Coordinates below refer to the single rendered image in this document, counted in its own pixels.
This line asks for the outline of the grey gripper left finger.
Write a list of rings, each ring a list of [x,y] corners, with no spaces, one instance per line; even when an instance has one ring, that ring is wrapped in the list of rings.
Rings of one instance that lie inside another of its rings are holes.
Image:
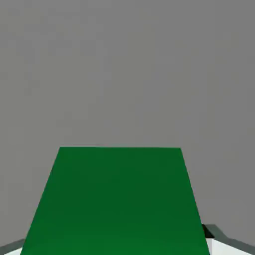
[[[15,242],[3,245],[0,247],[0,255],[5,255],[9,252],[17,251],[23,247],[25,239],[20,239]]]

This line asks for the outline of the small green cube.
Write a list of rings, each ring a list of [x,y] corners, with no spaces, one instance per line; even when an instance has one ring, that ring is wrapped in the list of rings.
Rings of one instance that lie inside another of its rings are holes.
[[[210,255],[181,149],[61,147],[20,255]]]

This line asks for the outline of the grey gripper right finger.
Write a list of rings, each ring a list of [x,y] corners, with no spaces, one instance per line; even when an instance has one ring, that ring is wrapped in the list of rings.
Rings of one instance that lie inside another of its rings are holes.
[[[202,224],[210,255],[255,255],[255,246],[227,237],[215,224]]]

